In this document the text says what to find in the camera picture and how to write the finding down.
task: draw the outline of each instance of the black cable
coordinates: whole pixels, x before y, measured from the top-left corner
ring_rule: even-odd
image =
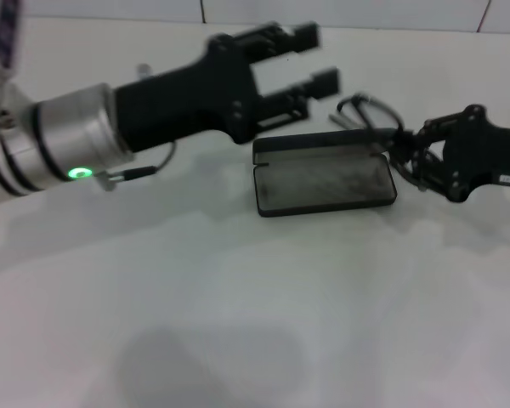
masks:
[[[3,139],[0,138],[0,145],[2,146],[2,152],[4,157],[6,158],[6,162],[8,163],[9,168],[11,169],[11,173],[14,175],[15,179],[17,180],[17,183],[19,183],[24,189],[38,192],[42,191],[42,189],[37,188],[28,178],[25,177],[23,172],[20,171],[19,167],[17,166],[17,162],[11,156],[8,150],[8,146],[3,142]]]
[[[53,157],[49,153],[48,147],[45,144],[45,140],[42,134],[41,122],[40,122],[40,107],[41,104],[36,104],[31,112],[31,128],[34,132],[34,139],[36,139],[38,151],[42,156],[43,162],[58,180],[69,183],[72,179],[62,173],[60,167],[54,161]]]
[[[176,154],[176,151],[178,150],[178,142],[175,140],[170,144],[170,150],[168,151],[167,156],[164,158],[164,160],[159,164],[158,166],[148,166],[148,167],[137,167],[137,168],[130,168],[128,170],[124,170],[119,173],[114,173],[111,175],[111,177],[121,178],[118,180],[118,183],[121,183],[123,181],[131,181],[135,179],[141,179],[143,177],[149,177],[153,176],[157,173],[159,173],[164,167],[168,165],[173,159],[173,157]]]
[[[347,104],[351,104],[354,107],[355,111],[357,112],[360,119],[364,123],[364,126],[363,124],[359,124],[355,119],[352,119],[351,117],[343,113],[343,108]],[[374,124],[372,123],[370,116],[366,114],[366,111],[363,107],[364,104],[372,106],[377,110],[387,114],[389,117],[391,117],[397,124],[397,132],[395,134],[396,136],[404,133],[405,129],[404,121],[402,117],[393,108],[383,103],[381,100],[373,98],[363,93],[357,93],[353,96],[350,96],[340,101],[340,103],[338,103],[337,105],[337,112],[342,118],[345,118],[348,122],[353,124],[353,126],[358,126],[359,128],[366,129],[368,132],[377,134],[377,132],[375,132]],[[440,188],[440,186],[434,183],[433,180],[426,180],[423,178],[423,165],[422,165],[423,160],[427,159],[432,162],[441,162],[441,160],[431,150],[426,149],[424,151],[417,152],[418,158],[411,159],[413,166],[412,170],[410,170],[405,165],[406,162],[404,160],[401,160],[398,156],[394,154],[396,153],[396,151],[393,152],[393,150],[394,147],[389,147],[388,149],[391,167],[394,168],[404,180],[414,185],[419,190],[431,190],[437,194],[441,195],[445,194],[444,191]]]
[[[159,164],[156,167],[156,173],[159,173],[164,167],[168,165],[169,162],[172,161],[173,157],[176,154],[176,151],[178,150],[178,142],[175,140],[170,144],[170,150],[168,151],[168,155],[165,157],[165,159],[162,161],[161,164]]]

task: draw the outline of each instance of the robotic arm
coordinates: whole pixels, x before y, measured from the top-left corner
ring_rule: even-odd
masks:
[[[0,0],[0,202],[88,176],[113,190],[107,170],[139,151],[205,130],[235,143],[309,117],[309,99],[338,92],[336,69],[262,96],[251,64],[319,45],[316,24],[289,34],[276,23],[210,39],[193,65],[118,89],[100,84],[40,103],[14,75],[22,0]],[[156,172],[134,169],[124,179]]]
[[[352,120],[342,113],[351,104],[367,137],[389,153],[391,165],[420,190],[432,190],[449,201],[462,203],[486,184],[510,186],[510,129],[490,123],[482,105],[463,112],[427,120],[418,132],[405,130],[400,116],[383,102],[356,94],[345,99],[331,119],[347,128]],[[366,107],[382,111],[397,124],[396,132],[378,129]],[[444,142],[442,157],[431,146]]]

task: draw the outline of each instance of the black robotic claw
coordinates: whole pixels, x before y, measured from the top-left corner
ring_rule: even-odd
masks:
[[[338,93],[336,69],[263,97],[250,65],[318,45],[314,23],[292,34],[276,23],[234,37],[219,34],[193,65],[117,89],[119,131],[136,152],[211,129],[243,144],[261,132],[306,119],[308,99]]]
[[[387,113],[397,122],[392,139],[381,139],[380,144],[399,174],[420,190],[432,190],[452,202],[464,202],[481,185],[510,186],[510,129],[490,123],[482,105],[470,105],[461,113],[427,120],[414,133],[404,130],[402,119],[377,99],[362,94],[345,99],[338,105],[340,115],[349,103],[360,117],[360,126],[372,137],[380,129],[374,127],[364,105]],[[445,143],[442,158],[430,150],[438,142]]]

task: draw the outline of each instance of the white table surface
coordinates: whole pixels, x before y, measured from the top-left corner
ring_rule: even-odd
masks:
[[[19,84],[35,99],[117,86],[241,28],[29,20]],[[336,65],[344,94],[412,128],[471,103],[510,127],[510,36],[323,42],[258,67],[262,90]],[[332,130],[337,101],[272,134]],[[204,133],[157,178],[0,206],[0,408],[510,407],[510,189],[453,205],[397,176],[390,208],[263,219],[250,151]]]

